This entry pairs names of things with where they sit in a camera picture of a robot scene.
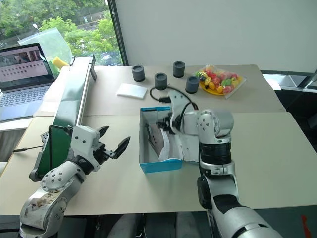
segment beige table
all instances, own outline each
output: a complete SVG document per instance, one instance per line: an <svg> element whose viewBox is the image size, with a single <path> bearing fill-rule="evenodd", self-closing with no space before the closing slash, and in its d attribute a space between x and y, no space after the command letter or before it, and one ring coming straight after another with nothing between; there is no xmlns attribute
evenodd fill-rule
<svg viewBox="0 0 317 238"><path fill-rule="evenodd" d="M186 79L202 66L189 66L185 69L183 78L172 76L171 66L146 66L146 80L135 82L133 80L131 67L127 66L96 66L97 81L89 94L86 103L87 116L104 115L138 115L141 107L162 106L153 100L148 92L143 100L117 96L116 92L121 83L130 83L148 88L154 86L154 75L158 72L167 74L167 82L173 87L185 92ZM221 68L236 72L247 78L247 82L239 88L229 99L206 93L201 88L198 92L189 95L201 109L222 108L234 113L250 112L285 112L285 109L275 92L263 78L256 65L223 65ZM47 92L46 99L41 111L37 116L53 116L58 107L65 81L67 80L67 68L63 68L57 82ZM154 91L155 96L167 95L168 90L162 92Z"/></svg>
<svg viewBox="0 0 317 238"><path fill-rule="evenodd" d="M252 208L317 204L317 156L289 113L235 113L232 158L240 202ZM34 118L18 148L41 144L52 118ZM87 117L84 124L110 125L101 139L108 148L130 135L118 160L103 163L88 175L70 201L66 215L200 211L198 166L184 163L176 171L144 174L139 166L139 117ZM18 215L26 199L39 187L28 174L38 150L15 153L0 177L0 214Z"/></svg>

